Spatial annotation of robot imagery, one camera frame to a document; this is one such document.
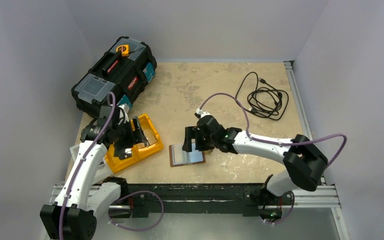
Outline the brown leather card holder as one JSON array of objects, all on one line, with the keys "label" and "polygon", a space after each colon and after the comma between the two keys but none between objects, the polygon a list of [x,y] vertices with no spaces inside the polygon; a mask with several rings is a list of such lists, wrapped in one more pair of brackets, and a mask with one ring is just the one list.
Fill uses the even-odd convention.
[{"label": "brown leather card holder", "polygon": [[206,162],[206,155],[213,152],[212,149],[198,151],[195,149],[196,144],[192,143],[192,151],[186,152],[182,150],[182,144],[172,144],[169,149],[169,164],[173,167],[182,167]]}]

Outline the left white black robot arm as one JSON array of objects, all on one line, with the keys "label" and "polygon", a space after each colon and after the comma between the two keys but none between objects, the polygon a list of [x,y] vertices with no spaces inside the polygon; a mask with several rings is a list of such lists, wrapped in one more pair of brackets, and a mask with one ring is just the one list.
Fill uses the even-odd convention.
[{"label": "left white black robot arm", "polygon": [[144,142],[146,137],[138,117],[129,118],[121,107],[100,108],[99,116],[81,131],[78,153],[62,190],[40,210],[40,219],[50,239],[93,238],[97,219],[110,204],[122,205],[129,199],[125,180],[118,179],[102,183],[90,195],[100,163],[111,145],[121,144],[127,149]]}]

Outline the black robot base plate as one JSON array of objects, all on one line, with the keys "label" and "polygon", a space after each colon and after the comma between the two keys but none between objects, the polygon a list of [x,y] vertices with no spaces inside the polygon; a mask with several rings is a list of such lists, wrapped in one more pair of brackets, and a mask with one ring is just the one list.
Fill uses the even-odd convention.
[{"label": "black robot base plate", "polygon": [[127,199],[110,204],[116,218],[147,218],[165,214],[239,214],[243,217],[279,219],[281,210],[294,202],[292,192],[272,195],[261,183],[160,183],[127,184],[121,189]]}]

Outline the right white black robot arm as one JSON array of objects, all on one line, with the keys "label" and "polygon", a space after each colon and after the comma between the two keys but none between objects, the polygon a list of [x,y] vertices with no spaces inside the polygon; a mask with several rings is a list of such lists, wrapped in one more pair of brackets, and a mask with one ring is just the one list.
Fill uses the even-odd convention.
[{"label": "right white black robot arm", "polygon": [[328,166],[327,157],[301,134],[294,138],[272,138],[248,134],[237,127],[223,127],[212,115],[201,117],[184,129],[182,150],[253,155],[280,163],[285,170],[266,179],[260,196],[268,204],[283,194],[302,189],[314,192]]}]

